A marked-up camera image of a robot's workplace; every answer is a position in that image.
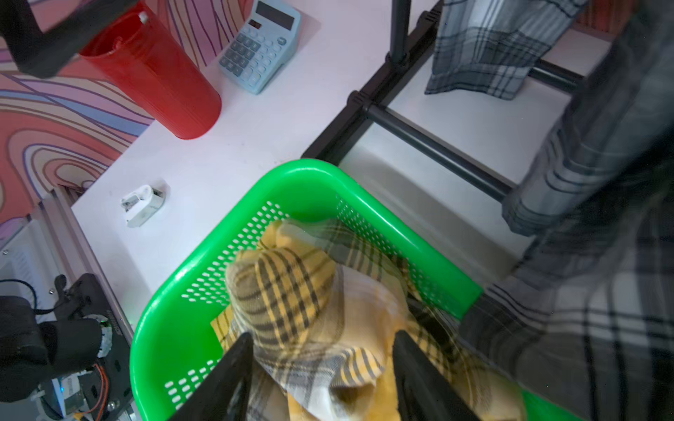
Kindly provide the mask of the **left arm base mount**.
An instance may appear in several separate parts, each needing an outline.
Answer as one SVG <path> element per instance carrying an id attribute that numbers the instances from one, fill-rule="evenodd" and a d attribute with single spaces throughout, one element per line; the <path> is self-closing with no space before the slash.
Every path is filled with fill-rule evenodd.
<path id="1" fill-rule="evenodd" d="M 68 286 L 59 275 L 54 289 L 55 320 L 41 324 L 53 372 L 32 396 L 40 418 L 128 419 L 130 345 L 100 281 L 84 274 Z"/>

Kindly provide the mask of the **yellow plaid long-sleeve shirt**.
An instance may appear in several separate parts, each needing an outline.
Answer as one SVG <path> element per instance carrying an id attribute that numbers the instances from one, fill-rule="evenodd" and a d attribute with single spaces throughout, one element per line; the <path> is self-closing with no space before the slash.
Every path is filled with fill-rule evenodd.
<path id="1" fill-rule="evenodd" d="M 397 420 L 397 332 L 482 420 L 524 420 L 523 396 L 462 347 L 451 316 L 421 301 L 404 258 L 330 219 L 271 223 L 226 271 L 212 321 L 229 350 L 254 340 L 249 420 Z"/>

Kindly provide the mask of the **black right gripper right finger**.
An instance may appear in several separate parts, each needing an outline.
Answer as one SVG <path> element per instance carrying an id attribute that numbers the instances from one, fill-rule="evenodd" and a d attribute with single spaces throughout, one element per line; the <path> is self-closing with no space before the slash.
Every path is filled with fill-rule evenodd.
<path id="1" fill-rule="evenodd" d="M 479 421 L 405 331 L 395 335 L 392 360 L 401 420 Z"/>

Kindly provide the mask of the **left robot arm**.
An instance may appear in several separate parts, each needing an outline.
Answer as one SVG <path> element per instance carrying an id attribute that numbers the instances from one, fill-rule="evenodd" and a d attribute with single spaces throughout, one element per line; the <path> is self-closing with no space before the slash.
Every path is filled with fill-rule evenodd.
<path id="1" fill-rule="evenodd" d="M 1 36 L 19 69 L 54 76 L 97 35 L 135 7 L 134 1 L 93 1 L 42 32 L 26 1 L 1 3 Z M 40 384 L 93 368 L 101 373 L 100 408 L 131 388 L 131 333 L 103 275 L 83 273 L 74 283 L 54 279 L 51 310 L 19 296 L 1 298 L 1 400 L 27 398 Z M 52 312 L 55 321 L 37 322 Z"/>

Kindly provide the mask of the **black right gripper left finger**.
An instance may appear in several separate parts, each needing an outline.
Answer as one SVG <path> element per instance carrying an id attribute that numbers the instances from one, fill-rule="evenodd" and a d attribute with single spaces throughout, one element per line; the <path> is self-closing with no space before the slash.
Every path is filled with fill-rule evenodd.
<path id="1" fill-rule="evenodd" d="M 252 386 L 253 345 L 249 333 L 240 335 L 170 421 L 245 420 Z"/>

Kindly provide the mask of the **grey plaid long-sleeve shirt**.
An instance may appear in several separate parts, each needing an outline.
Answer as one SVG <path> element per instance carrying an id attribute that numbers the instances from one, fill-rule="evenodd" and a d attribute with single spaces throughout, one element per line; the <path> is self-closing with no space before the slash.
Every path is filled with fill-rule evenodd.
<path id="1" fill-rule="evenodd" d="M 581 419 L 672 419 L 672 2 L 639 3 L 502 216 L 531 244 L 462 342 Z"/>

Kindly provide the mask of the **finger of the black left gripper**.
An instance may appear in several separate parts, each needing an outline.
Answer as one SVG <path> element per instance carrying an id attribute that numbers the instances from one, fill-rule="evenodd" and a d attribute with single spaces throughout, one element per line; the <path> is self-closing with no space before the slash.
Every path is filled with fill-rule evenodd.
<path id="1" fill-rule="evenodd" d="M 90 1 L 42 31 L 28 2 L 3 1 L 1 38 L 20 72 L 47 79 L 135 5 L 132 0 Z"/>

